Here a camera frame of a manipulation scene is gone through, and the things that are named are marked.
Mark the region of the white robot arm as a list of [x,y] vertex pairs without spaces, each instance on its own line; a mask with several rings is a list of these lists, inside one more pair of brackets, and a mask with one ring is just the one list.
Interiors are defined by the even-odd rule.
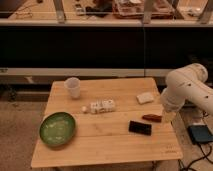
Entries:
[[208,71],[199,63],[170,71],[165,78],[166,87],[160,95],[163,121],[171,122],[185,101],[213,115],[213,88],[205,84],[207,79]]

